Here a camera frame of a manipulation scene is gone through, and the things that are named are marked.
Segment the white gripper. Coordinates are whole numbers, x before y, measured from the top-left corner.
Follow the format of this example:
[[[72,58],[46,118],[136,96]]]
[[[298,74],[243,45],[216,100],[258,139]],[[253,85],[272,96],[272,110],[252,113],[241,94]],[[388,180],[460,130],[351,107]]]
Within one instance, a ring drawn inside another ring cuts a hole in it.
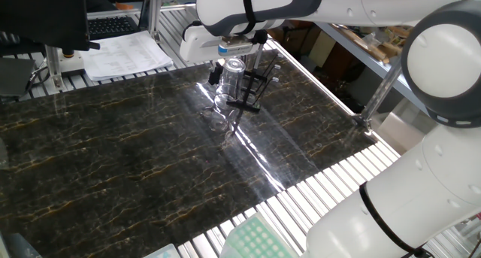
[[[247,35],[213,36],[203,26],[186,27],[180,55],[186,62],[204,62],[255,53],[265,43],[265,30]],[[210,63],[208,83],[219,83],[222,65]]]

